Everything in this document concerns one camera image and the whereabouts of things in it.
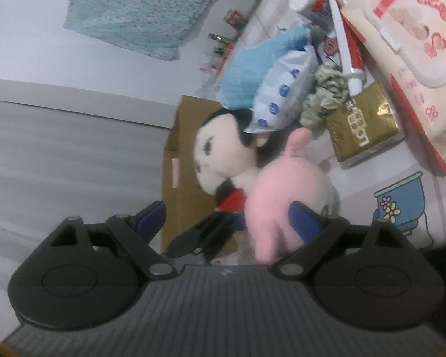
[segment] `brown cardboard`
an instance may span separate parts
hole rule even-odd
[[[218,102],[182,96],[163,157],[162,200],[167,206],[167,220],[162,228],[163,251],[175,237],[207,217],[216,207],[215,198],[198,185],[193,163],[193,143],[201,124],[220,108]],[[172,158],[178,158],[180,164],[178,189],[172,188]],[[232,239],[224,248],[224,253],[236,249],[236,241]]]

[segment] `light blue towel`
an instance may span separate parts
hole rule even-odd
[[[274,62],[289,51],[301,51],[310,42],[310,28],[296,26],[280,36],[238,52],[220,84],[219,99],[224,108],[252,108],[264,77]]]
[[[211,0],[70,0],[65,29],[172,60]]]

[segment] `gray floor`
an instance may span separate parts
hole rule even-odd
[[[10,276],[64,218],[104,222],[160,198],[167,134],[0,102],[0,338],[18,325],[6,294]]]

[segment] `red and white tube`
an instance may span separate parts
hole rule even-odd
[[[336,0],[329,0],[332,11],[337,43],[339,44],[340,62],[342,63],[342,74],[347,80],[350,97],[360,94],[363,84],[367,79],[365,74],[362,55],[355,40],[355,35],[342,19],[339,4]]]

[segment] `flower print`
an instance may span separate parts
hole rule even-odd
[[[385,208],[390,207],[391,205],[391,196],[383,196],[380,202],[380,207],[385,210]]]
[[[398,216],[401,213],[401,210],[397,208],[397,203],[393,202],[390,206],[385,208],[385,213],[386,215],[383,218],[394,224],[396,221],[395,216]]]

